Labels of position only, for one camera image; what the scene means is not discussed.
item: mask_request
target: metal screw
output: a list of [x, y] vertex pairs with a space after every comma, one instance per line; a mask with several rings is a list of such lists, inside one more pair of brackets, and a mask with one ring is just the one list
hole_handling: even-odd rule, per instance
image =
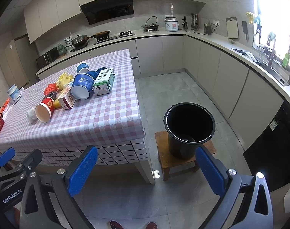
[[229, 169], [229, 170], [228, 170], [228, 173], [229, 173], [230, 175], [232, 175], [232, 176], [234, 176], [234, 175], [237, 174], [236, 170], [234, 170], [234, 169]]
[[57, 170], [57, 174], [62, 175], [66, 170], [64, 168], [60, 168]]
[[260, 179], [264, 178], [264, 175], [263, 175], [263, 173], [261, 173], [261, 172], [257, 172], [256, 175], [257, 175], [257, 177], [260, 178]]
[[31, 172], [30, 173], [30, 177], [35, 177], [36, 176], [36, 172]]

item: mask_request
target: cutting board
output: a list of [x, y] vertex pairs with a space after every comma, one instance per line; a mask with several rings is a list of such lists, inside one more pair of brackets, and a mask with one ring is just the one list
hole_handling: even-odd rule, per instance
[[239, 39], [238, 22], [236, 17], [226, 18], [229, 39]]

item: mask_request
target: black range hood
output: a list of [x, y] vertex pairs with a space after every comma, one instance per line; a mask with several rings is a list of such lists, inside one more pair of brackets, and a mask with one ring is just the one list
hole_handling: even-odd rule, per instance
[[95, 0], [80, 6], [89, 24], [107, 19], [132, 15], [133, 0]]

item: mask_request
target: rice cooker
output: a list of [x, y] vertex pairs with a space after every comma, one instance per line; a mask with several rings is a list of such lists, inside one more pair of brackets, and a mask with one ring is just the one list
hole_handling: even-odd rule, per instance
[[164, 25], [166, 31], [174, 32], [179, 30], [179, 23], [176, 17], [166, 17]]

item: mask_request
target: black bucket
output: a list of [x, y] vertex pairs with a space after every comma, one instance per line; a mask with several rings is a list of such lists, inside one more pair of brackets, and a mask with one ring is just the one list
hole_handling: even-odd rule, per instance
[[198, 146], [215, 133], [215, 120], [204, 107], [190, 102], [173, 105], [164, 115], [170, 153], [179, 159], [190, 159]]

